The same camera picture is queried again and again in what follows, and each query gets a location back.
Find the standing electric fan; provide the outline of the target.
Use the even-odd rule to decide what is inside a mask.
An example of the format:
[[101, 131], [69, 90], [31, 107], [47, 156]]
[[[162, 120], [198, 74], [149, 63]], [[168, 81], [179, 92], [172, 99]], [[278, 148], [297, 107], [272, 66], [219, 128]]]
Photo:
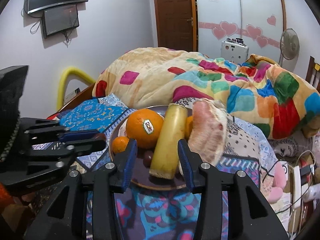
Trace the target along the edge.
[[279, 64], [282, 65], [284, 59], [290, 61], [296, 58], [299, 54], [299, 38], [297, 33], [288, 28], [283, 31], [280, 39], [280, 59]]

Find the pink plush toy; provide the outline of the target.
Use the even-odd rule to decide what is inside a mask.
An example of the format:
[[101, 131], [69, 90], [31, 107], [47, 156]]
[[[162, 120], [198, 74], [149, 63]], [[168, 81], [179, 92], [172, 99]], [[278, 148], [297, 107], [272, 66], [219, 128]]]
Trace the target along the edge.
[[275, 164], [272, 171], [274, 171], [273, 177], [267, 175], [263, 182], [263, 194], [270, 204], [274, 204], [280, 200], [287, 182], [284, 169], [280, 162]]

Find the small wall monitor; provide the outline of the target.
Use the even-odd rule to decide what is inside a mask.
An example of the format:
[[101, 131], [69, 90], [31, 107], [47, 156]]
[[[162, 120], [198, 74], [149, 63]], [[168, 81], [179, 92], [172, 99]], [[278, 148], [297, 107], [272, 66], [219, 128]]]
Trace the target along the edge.
[[57, 33], [65, 33], [79, 26], [78, 7], [64, 5], [46, 9], [42, 16], [43, 37], [48, 38]]

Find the wooden headboard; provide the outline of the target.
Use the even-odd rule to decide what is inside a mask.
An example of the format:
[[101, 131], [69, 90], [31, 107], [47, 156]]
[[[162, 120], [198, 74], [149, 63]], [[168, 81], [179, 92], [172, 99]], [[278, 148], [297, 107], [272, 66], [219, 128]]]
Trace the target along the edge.
[[315, 58], [310, 56], [308, 71], [305, 80], [320, 92], [320, 65], [315, 61]]

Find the yellow foam tube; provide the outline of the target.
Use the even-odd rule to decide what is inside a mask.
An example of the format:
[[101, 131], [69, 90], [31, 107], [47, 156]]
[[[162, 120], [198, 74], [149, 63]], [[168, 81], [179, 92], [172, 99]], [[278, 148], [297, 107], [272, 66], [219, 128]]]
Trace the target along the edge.
[[71, 80], [78, 80], [88, 86], [95, 83], [95, 79], [83, 70], [73, 66], [65, 68], [61, 74], [57, 89], [57, 110], [60, 110], [64, 106], [65, 93]]

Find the pomelo segment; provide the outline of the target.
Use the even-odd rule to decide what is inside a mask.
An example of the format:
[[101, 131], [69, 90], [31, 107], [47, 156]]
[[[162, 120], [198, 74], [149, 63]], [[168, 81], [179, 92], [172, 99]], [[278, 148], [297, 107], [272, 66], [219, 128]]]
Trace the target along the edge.
[[220, 160], [227, 136], [227, 113], [216, 100], [202, 98], [193, 103], [193, 127], [188, 139], [192, 152], [215, 166]]
[[127, 137], [127, 133], [126, 133], [126, 124], [123, 123], [118, 131], [118, 137]]

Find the brown wooden door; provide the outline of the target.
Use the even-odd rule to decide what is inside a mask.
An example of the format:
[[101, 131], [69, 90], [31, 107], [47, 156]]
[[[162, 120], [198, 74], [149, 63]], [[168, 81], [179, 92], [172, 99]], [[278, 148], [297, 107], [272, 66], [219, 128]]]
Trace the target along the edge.
[[154, 0], [154, 4], [158, 46], [197, 51], [196, 0]]

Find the colourful patchwork blanket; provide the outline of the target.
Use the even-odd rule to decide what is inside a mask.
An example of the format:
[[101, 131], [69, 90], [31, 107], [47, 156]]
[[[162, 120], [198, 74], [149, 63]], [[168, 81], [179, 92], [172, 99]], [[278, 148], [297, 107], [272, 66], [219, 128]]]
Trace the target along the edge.
[[259, 127], [268, 139], [302, 130], [319, 132], [319, 92], [267, 57], [242, 64], [199, 52], [137, 48], [112, 62], [98, 77], [95, 98], [116, 95], [140, 109], [185, 98], [221, 101], [227, 113]]

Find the white wardrobe with hearts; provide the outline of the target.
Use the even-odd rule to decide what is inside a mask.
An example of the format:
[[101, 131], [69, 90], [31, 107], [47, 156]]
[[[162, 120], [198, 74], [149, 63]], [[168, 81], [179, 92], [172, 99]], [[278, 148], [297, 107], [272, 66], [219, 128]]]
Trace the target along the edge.
[[280, 60], [282, 0], [197, 0], [198, 51], [221, 55], [221, 44], [241, 38], [249, 54]]

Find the large orange with sticker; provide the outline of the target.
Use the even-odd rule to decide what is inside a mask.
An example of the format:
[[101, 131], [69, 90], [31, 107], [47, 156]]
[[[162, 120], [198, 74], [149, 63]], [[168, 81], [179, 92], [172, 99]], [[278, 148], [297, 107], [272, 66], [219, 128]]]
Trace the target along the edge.
[[127, 137], [135, 139], [140, 148], [154, 148], [157, 144], [163, 122], [164, 118], [150, 109], [137, 110], [127, 118]]

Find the white suitcase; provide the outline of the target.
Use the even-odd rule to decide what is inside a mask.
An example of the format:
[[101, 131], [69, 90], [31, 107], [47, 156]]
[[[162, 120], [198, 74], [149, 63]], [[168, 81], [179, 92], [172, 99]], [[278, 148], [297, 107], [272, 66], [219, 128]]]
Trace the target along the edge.
[[227, 38], [221, 42], [221, 57], [235, 64], [242, 64], [248, 59], [249, 47], [242, 38]]

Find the white power strip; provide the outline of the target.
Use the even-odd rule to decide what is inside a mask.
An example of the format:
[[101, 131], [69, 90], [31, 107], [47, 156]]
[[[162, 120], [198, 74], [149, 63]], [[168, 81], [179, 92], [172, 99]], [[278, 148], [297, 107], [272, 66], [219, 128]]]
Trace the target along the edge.
[[296, 210], [301, 205], [301, 197], [302, 197], [302, 186], [301, 186], [301, 176], [300, 176], [300, 167], [295, 166], [292, 172], [292, 209]]

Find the grey patterned pillow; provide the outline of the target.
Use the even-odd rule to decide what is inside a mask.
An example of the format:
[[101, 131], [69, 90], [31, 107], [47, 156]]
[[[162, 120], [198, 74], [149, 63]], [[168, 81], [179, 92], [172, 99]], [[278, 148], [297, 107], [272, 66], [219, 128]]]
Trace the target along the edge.
[[306, 138], [302, 131], [296, 131], [284, 139], [270, 139], [268, 142], [274, 153], [282, 157], [296, 157], [315, 147], [315, 138]]

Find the dark purple plate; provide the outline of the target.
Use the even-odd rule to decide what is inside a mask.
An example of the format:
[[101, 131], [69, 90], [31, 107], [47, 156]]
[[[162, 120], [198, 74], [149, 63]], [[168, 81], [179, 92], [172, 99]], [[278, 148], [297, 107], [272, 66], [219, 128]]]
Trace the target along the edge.
[[[111, 150], [111, 144], [113, 140], [118, 136], [118, 131], [120, 126], [123, 123], [125, 123], [126, 120], [127, 120], [127, 116], [121, 117], [119, 121], [116, 122], [116, 125], [112, 125], [113, 131], [110, 132], [109, 150], [108, 150], [108, 154], [112, 161], [114, 160], [114, 153]], [[151, 176], [149, 174], [149, 168], [146, 168], [143, 165], [143, 158], [144, 158], [145, 151], [146, 150], [143, 150], [142, 148], [138, 148], [137, 159], [135, 161], [135, 166], [133, 168], [131, 183], [136, 184], [137, 186], [140, 186], [145, 189], [157, 190], [157, 191], [170, 191], [170, 190], [182, 189], [186, 187], [185, 181], [179, 171], [175, 174], [175, 177], [172, 180]]]

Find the dark red jujube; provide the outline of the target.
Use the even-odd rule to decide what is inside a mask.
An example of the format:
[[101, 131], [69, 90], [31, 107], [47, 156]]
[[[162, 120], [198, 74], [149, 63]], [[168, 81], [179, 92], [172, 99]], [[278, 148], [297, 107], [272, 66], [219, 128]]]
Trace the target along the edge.
[[151, 166], [152, 158], [153, 158], [153, 152], [152, 151], [145, 151], [144, 158], [143, 158], [143, 165], [146, 168], [149, 168]]

